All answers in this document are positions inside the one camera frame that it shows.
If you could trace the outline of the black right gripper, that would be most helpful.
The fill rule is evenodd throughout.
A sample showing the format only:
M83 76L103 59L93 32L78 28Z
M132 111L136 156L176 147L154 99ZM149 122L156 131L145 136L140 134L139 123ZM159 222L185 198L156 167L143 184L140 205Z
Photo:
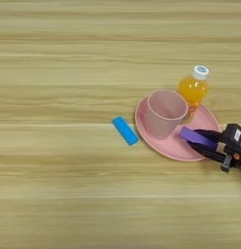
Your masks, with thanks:
M195 132L210 139L215 143L224 142L224 135L221 132L207 129L196 129ZM216 150L199 144L189 142L189 145L200 155L210 160L218 161L221 163L221 170L228 173L234 167L241 170L241 146L224 146L224 152L219 153Z

